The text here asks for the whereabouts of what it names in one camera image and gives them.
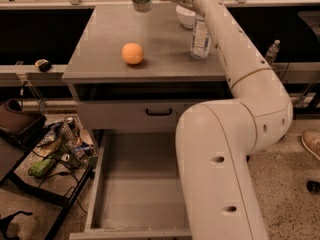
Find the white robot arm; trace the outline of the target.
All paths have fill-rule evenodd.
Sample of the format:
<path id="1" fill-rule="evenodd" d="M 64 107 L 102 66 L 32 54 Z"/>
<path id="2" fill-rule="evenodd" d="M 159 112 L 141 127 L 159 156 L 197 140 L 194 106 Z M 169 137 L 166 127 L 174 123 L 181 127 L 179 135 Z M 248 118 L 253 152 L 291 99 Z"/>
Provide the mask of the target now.
<path id="1" fill-rule="evenodd" d="M 246 157 L 277 141 L 289 95 L 221 0 L 167 0 L 199 13 L 233 95 L 198 103 L 176 128 L 176 155 L 193 240 L 269 240 Z"/>

